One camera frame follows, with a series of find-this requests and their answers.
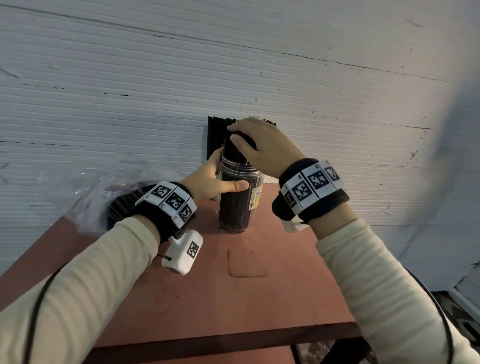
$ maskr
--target plastic jar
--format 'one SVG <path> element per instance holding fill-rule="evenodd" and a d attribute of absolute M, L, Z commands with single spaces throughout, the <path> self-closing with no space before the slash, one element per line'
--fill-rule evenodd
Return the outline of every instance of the plastic jar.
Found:
<path fill-rule="evenodd" d="M 256 148 L 253 140 L 246 135 L 241 136 Z M 225 139 L 219 178 L 222 181 L 245 180 L 250 184 L 248 190 L 220 195 L 218 209 L 220 227 L 229 232 L 245 231 L 253 219 L 255 208 L 259 204 L 264 175 L 240 154 L 230 141 L 230 134 Z"/>

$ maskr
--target transparent container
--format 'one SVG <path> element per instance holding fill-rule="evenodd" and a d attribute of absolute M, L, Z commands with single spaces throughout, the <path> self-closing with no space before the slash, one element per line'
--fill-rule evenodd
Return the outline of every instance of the transparent container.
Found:
<path fill-rule="evenodd" d="M 247 161 L 238 163 L 227 159 L 225 153 L 222 155 L 219 172 L 222 181 L 245 180 L 250 184 L 246 191 L 220 195 L 218 207 L 218 222 L 221 228 L 229 232 L 245 231 L 260 202 L 264 175 Z"/>

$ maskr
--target sticker on jar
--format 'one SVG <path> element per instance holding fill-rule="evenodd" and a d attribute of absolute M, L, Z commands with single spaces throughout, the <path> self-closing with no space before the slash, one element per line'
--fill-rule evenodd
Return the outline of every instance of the sticker on jar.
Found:
<path fill-rule="evenodd" d="M 248 207 L 249 210 L 253 210 L 258 206 L 260 203 L 260 195 L 262 194 L 262 186 L 254 188 L 252 190 L 252 196 L 250 198 L 250 206 Z"/>

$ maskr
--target cream sleeve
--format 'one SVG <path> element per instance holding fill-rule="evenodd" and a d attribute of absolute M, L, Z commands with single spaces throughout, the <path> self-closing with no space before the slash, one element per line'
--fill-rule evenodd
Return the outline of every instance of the cream sleeve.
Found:
<path fill-rule="evenodd" d="M 365 221 L 350 223 L 316 247 L 381 364 L 447 362 L 437 309 Z M 480 363 L 469 341 L 452 324 L 450 330 L 453 363 Z"/>
<path fill-rule="evenodd" d="M 81 363 L 157 252 L 151 232 L 127 218 L 77 255 L 45 295 L 30 363 Z M 46 280 L 0 313 L 0 363 L 22 362 L 27 325 Z"/>

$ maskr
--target wristband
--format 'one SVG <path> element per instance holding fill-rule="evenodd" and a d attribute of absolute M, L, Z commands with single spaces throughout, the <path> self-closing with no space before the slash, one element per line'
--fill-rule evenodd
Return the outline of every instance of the wristband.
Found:
<path fill-rule="evenodd" d="M 143 215 L 153 222 L 161 242 L 178 239 L 193 220 L 197 206 L 190 191 L 180 183 L 162 181 L 143 195 L 130 216 Z"/>
<path fill-rule="evenodd" d="M 279 183 L 280 194 L 272 203 L 272 211 L 285 221 L 298 215 L 308 222 L 350 199 L 340 176 L 326 160 L 301 159 L 285 170 Z"/>

